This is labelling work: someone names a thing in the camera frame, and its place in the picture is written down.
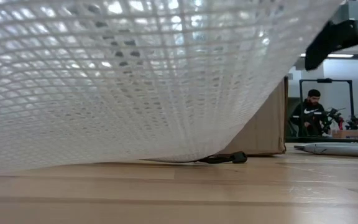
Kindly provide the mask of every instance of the cardboard box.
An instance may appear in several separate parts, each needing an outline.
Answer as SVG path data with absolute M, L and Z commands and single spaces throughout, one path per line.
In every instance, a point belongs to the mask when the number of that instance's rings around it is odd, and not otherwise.
M 333 138 L 358 139 L 358 130 L 333 130 Z
M 288 79 L 285 78 L 266 102 L 219 154 L 243 151 L 247 155 L 284 154 Z

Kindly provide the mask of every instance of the black clip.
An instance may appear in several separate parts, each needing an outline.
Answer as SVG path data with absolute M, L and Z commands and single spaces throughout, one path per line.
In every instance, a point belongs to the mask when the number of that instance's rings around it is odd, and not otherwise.
M 247 155 L 243 152 L 235 152 L 228 155 L 212 155 L 205 157 L 203 159 L 199 159 L 195 162 L 205 162 L 208 164 L 219 164 L 223 162 L 232 162 L 234 164 L 242 164 L 247 162 Z
M 247 155 L 243 152 L 235 152 L 231 154 L 230 158 L 234 164 L 245 163 L 248 160 Z

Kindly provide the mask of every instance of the grid pattern fabric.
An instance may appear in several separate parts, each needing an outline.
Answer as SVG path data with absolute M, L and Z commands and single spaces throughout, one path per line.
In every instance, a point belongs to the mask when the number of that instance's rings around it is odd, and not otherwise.
M 214 154 L 340 2 L 0 0 L 0 172 Z

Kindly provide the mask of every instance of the man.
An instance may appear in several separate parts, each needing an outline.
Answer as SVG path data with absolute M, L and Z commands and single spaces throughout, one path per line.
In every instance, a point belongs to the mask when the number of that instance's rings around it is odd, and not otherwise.
M 290 121 L 299 127 L 298 136 L 321 136 L 323 129 L 320 121 L 323 119 L 324 107 L 318 103 L 320 100 L 318 90 L 310 90 L 307 99 L 299 104 L 293 111 Z

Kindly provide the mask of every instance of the floor plank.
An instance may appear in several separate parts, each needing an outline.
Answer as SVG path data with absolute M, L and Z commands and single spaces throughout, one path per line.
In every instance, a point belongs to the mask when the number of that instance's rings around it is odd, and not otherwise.
M 358 223 L 358 158 L 147 161 L 0 174 L 0 223 Z

